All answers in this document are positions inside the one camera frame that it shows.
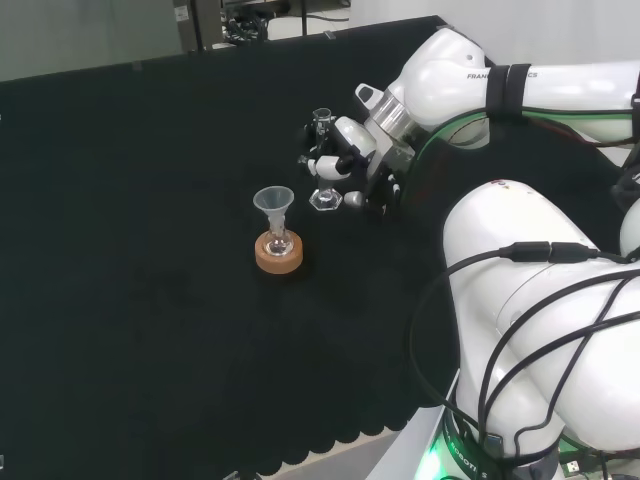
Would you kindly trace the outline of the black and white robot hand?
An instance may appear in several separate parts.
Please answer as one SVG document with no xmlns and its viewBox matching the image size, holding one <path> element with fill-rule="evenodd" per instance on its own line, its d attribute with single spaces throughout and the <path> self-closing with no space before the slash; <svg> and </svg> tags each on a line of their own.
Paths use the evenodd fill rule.
<svg viewBox="0 0 640 480">
<path fill-rule="evenodd" d="M 341 206 L 394 217 L 414 149 L 377 124 L 346 116 L 318 116 L 301 131 L 299 168 L 317 181 L 309 203 L 320 212 Z"/>
</svg>

